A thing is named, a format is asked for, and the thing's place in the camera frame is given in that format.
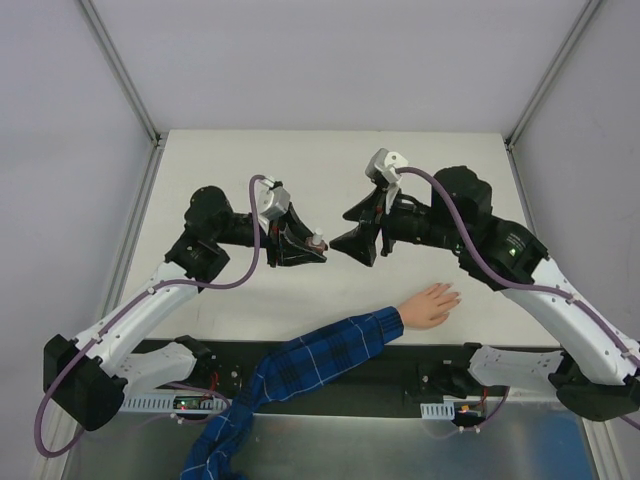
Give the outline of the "pink nail polish bottle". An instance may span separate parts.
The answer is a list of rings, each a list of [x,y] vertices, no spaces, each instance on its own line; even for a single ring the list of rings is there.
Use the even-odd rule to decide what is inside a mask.
[[[321,238],[309,237],[307,239],[307,246],[310,250],[318,254],[323,254],[328,250],[326,242]]]

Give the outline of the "blue plaid sleeve forearm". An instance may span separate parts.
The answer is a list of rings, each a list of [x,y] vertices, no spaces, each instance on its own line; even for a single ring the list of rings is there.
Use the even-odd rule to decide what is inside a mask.
[[[250,436],[254,414],[271,403],[314,392],[379,355],[401,337],[396,308],[352,316],[283,343],[266,354],[231,407],[211,420],[192,445],[182,479],[244,479],[231,460]]]

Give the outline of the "mannequin hand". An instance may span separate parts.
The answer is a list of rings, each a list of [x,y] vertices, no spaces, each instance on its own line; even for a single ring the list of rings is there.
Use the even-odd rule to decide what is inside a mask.
[[[405,300],[397,311],[405,328],[427,330],[445,322],[460,303],[460,293],[450,283],[436,283]]]

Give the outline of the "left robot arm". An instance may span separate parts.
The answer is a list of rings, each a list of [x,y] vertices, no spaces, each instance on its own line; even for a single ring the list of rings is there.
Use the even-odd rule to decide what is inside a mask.
[[[302,222],[281,183],[267,182],[250,204],[251,212],[236,213],[222,189],[196,190],[182,234],[143,286],[75,337],[47,342],[43,388],[82,428],[102,428],[130,397],[164,384],[199,389],[209,382],[211,355],[189,336],[155,352],[134,350],[173,311],[215,286],[230,261],[225,246],[264,252],[272,268],[325,262],[322,232]]]

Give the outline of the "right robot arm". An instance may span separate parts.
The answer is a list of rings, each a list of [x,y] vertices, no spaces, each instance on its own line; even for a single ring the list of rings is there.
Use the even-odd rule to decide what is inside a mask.
[[[527,227],[493,214],[487,182],[466,166],[368,175],[375,188],[344,213],[356,226],[331,240],[331,249],[367,267],[397,242],[448,250],[470,277],[523,308],[559,344],[534,353],[466,343],[465,360],[429,373],[434,389],[458,398],[482,386],[544,393],[595,422],[638,412],[638,341],[580,296]]]

